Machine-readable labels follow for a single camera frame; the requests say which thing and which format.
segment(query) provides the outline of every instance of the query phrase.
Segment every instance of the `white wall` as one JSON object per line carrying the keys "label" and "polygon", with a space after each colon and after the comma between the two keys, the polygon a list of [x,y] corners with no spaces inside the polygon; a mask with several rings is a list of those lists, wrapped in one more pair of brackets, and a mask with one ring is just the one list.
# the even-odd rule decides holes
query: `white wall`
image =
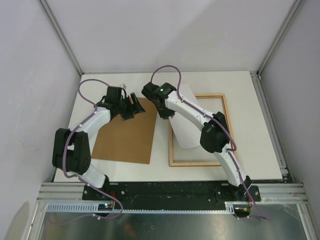
{"label": "white wall", "polygon": [[320,225],[320,1],[307,0],[262,74],[290,169]]}
{"label": "white wall", "polygon": [[48,0],[82,71],[257,70],[294,0]]}
{"label": "white wall", "polygon": [[16,240],[53,169],[54,134],[67,126],[80,77],[36,0],[2,2],[0,33],[0,239]]}

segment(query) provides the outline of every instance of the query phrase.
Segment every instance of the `curved white paper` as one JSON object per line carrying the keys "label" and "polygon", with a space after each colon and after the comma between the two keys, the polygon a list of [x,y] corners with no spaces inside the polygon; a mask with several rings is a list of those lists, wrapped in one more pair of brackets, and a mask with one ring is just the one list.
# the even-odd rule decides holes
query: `curved white paper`
{"label": "curved white paper", "polygon": [[[194,93],[187,83],[180,86],[180,93],[190,102],[199,105]],[[193,123],[177,112],[173,118],[169,118],[169,121],[180,147],[191,149],[200,146],[201,132]]]}

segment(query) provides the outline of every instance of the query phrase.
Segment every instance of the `wooden picture frame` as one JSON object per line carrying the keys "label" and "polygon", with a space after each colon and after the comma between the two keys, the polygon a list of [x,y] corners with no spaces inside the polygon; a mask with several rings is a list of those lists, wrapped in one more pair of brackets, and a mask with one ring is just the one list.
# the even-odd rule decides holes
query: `wooden picture frame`
{"label": "wooden picture frame", "polygon": [[[195,94],[195,97],[197,99],[221,99],[222,101],[222,107],[223,107],[223,112],[224,116],[226,118],[226,124],[229,129],[229,133],[231,137],[234,139],[233,131],[232,131],[232,125],[231,125],[231,120],[230,120],[230,115],[229,115],[229,110],[228,110],[228,105],[227,105],[227,100],[226,96],[224,93],[209,93],[209,94]],[[214,166],[221,166],[221,164],[218,161],[214,162],[200,162],[200,161],[195,161],[195,162],[175,162],[174,161],[174,133],[173,129],[171,127],[171,124],[169,122],[169,166],[170,167],[214,167]]]}

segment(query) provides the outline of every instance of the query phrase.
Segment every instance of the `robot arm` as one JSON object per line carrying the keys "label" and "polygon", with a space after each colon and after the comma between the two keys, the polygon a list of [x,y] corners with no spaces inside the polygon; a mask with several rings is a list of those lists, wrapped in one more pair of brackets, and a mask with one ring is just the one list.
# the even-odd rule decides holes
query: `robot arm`
{"label": "robot arm", "polygon": [[[67,146],[66,171],[76,173],[85,182],[99,189],[109,184],[109,178],[91,164],[89,139],[117,115],[121,115],[121,119],[125,121],[135,114],[145,112],[134,93],[130,94],[131,103],[128,96],[122,96],[122,90],[121,87],[114,86],[107,88],[106,95],[96,104],[93,117],[77,125],[78,128]],[[52,164],[61,170],[67,138],[71,132],[70,129],[60,128],[55,133]]]}
{"label": "robot arm", "polygon": [[217,114],[213,114],[194,103],[189,103],[186,98],[181,96],[183,100],[188,102],[186,104],[180,100],[176,88],[169,83],[158,86],[149,82],[144,86],[142,94],[155,104],[161,118],[168,119],[169,117],[173,117],[175,112],[177,112],[197,126],[201,131],[201,146],[217,157],[231,185],[242,189],[243,184],[239,175],[241,175],[246,186],[249,187],[251,185],[250,178],[240,168],[234,153],[229,151],[231,144],[228,136],[220,126],[208,117],[212,116],[228,130],[223,113],[218,112]]}

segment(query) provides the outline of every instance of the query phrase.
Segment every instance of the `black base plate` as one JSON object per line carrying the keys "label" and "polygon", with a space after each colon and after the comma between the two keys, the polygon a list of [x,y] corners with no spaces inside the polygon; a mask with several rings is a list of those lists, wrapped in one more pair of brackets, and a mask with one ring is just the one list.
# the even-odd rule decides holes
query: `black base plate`
{"label": "black base plate", "polygon": [[[225,202],[247,202],[236,189],[226,181],[112,182],[107,193],[114,192],[127,210],[210,211],[225,210]],[[257,186],[252,185],[249,192],[256,202],[261,201]],[[109,200],[88,186],[82,199]]]}

